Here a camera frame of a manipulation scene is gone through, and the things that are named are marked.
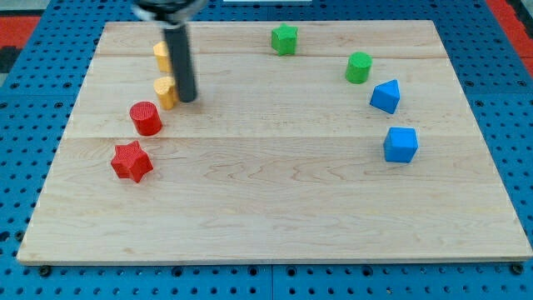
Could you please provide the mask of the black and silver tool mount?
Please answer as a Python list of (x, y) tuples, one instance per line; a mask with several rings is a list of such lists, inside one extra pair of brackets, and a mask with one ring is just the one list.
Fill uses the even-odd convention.
[(207, 0), (132, 0), (132, 11), (143, 21), (184, 23), (206, 5)]

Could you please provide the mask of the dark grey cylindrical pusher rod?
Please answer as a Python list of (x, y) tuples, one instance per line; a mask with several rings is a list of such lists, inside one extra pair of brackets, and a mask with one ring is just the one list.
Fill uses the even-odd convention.
[(164, 29), (169, 58), (172, 65), (179, 99), (182, 103), (192, 103), (197, 98), (197, 83), (192, 63), (187, 26)]

